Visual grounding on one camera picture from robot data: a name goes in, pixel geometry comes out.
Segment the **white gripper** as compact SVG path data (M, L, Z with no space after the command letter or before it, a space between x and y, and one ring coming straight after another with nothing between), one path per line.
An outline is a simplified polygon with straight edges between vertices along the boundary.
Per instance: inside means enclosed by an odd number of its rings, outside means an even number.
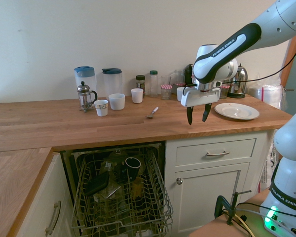
M181 105L186 107L187 121L189 125L192 125L193 107L198 105L205 105L202 121L205 122L211 111L212 104L219 100L221 93L221 81L214 81L207 84L196 84L187 85L183 89L181 97Z

